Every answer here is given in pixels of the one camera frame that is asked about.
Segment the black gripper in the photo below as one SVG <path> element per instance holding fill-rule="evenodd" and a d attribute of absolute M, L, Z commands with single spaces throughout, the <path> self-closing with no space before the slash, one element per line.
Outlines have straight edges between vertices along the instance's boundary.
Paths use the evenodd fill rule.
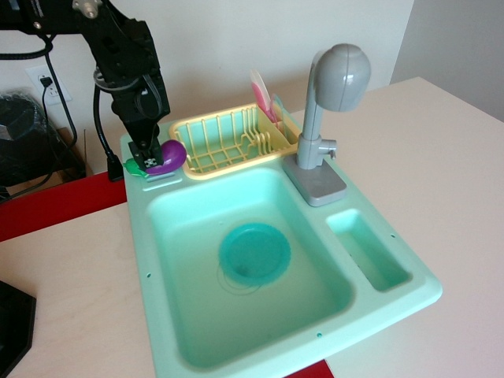
<path fill-rule="evenodd" d="M 163 165 L 161 146 L 153 145 L 158 135 L 158 121 L 170 113 L 161 75 L 143 75 L 126 89 L 114 91 L 112 97 L 112 110 L 133 141 L 128 143 L 132 154 L 128 172 L 145 173 L 146 167 Z M 140 150 L 147 151 L 145 161 Z"/>

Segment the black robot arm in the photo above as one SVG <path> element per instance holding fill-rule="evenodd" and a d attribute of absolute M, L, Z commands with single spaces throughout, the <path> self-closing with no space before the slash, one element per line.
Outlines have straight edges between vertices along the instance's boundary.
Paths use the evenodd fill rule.
<path fill-rule="evenodd" d="M 95 85 L 111 94 L 137 165 L 144 172 L 163 165 L 158 121 L 170 107 L 146 22 L 109 1 L 3 1 L 1 28 L 38 37 L 82 35 L 96 62 Z"/>

